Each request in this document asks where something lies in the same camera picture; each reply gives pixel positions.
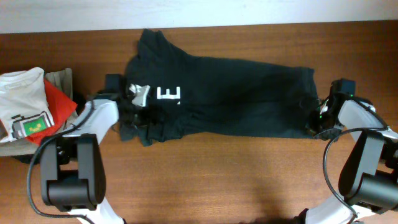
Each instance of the gray cloth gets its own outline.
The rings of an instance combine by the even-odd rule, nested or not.
[[[44,78],[64,92],[64,94],[66,94],[71,100],[73,99],[72,70],[70,68],[66,68],[58,72],[47,73]],[[76,120],[77,116],[76,111],[74,111],[57,133],[69,127],[69,125]],[[7,135],[7,132],[3,126],[0,126],[0,136],[3,134]],[[33,154],[36,149],[37,145],[26,139],[19,139],[13,142],[0,143],[0,156],[28,155]]]

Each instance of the black fabric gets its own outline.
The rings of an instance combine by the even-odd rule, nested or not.
[[[311,138],[305,131],[318,104],[311,68],[247,60],[196,57],[144,30],[138,55],[127,65],[127,85],[149,85],[148,106],[138,112],[143,141],[166,141],[212,132],[234,136]],[[181,99],[158,100],[157,87]]]

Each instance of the wooden table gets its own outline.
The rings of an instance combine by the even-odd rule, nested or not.
[[[107,73],[123,73],[137,53],[142,30],[0,35],[0,73],[42,67],[70,67],[74,87],[92,94]],[[321,98],[339,78],[357,82],[357,95],[369,98],[398,130],[398,21],[283,24],[164,29],[171,43],[192,55],[244,58],[315,69]],[[323,178],[321,140],[244,138],[194,134],[142,147],[121,142],[109,131],[101,143],[106,197],[128,223],[238,223],[255,218],[293,217],[331,195]],[[336,186],[353,148],[343,137],[330,152],[330,178]],[[38,167],[34,199],[39,195]],[[0,159],[0,223],[78,223],[36,215],[26,196],[27,166]],[[394,223],[387,212],[367,223]]]

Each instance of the red cloth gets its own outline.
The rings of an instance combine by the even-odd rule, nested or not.
[[[44,80],[44,90],[54,126],[26,137],[36,145],[39,145],[44,137],[55,134],[77,107],[75,102],[47,80]]]

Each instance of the white wall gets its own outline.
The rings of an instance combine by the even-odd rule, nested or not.
[[[0,33],[398,19],[398,0],[0,0]]]

